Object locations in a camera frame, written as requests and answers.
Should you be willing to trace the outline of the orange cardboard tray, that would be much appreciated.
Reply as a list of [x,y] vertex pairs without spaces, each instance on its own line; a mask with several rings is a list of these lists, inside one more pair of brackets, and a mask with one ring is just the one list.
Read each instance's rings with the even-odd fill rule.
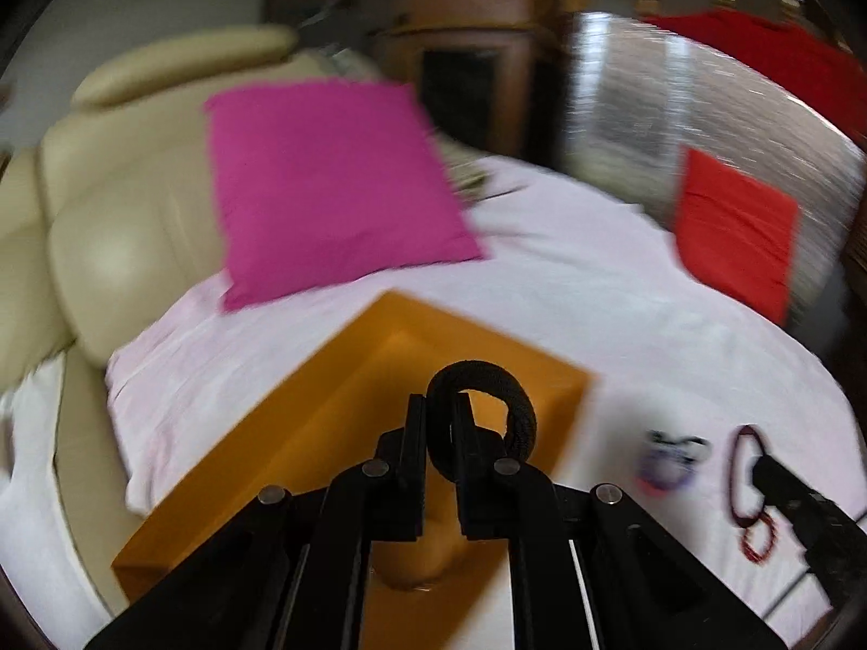
[[386,292],[248,412],[145,518],[112,563],[122,592],[138,600],[266,484],[303,493],[370,458],[378,437],[403,424],[410,395],[463,360],[493,362],[520,381],[538,417],[530,460],[551,471],[594,374]]

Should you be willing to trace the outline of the red pillow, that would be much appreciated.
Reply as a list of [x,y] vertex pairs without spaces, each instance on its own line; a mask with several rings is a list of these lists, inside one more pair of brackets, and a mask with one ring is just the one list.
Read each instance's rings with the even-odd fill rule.
[[778,326],[788,318],[798,216],[791,195],[685,149],[675,209],[683,267]]

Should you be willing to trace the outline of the magenta pillow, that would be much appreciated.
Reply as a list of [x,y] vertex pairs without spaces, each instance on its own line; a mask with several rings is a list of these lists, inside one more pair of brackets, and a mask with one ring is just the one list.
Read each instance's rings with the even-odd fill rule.
[[407,85],[247,85],[204,111],[225,310],[485,255]]

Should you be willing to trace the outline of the red blanket on railing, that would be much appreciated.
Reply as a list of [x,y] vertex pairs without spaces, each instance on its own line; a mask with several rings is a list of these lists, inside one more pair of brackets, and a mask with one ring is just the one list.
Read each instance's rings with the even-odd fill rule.
[[736,10],[647,16],[647,24],[746,64],[813,107],[849,138],[865,135],[865,69],[836,44],[797,24]]

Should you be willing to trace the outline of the silver insulation foil panel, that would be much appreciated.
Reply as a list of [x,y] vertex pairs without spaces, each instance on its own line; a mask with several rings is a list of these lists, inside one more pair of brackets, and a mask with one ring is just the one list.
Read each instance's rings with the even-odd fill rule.
[[635,19],[574,15],[559,163],[564,173],[673,226],[692,147],[795,198],[788,329],[829,354],[848,330],[840,254],[865,154],[779,85],[720,51]]

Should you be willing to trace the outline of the wooden cabinet column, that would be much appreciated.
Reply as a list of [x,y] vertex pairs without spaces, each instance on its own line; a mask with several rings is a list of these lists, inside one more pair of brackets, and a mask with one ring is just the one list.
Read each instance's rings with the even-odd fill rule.
[[404,24],[380,37],[382,70],[422,91],[423,54],[491,51],[495,56],[487,144],[516,155],[525,138],[533,69],[560,49],[555,0],[407,0]]

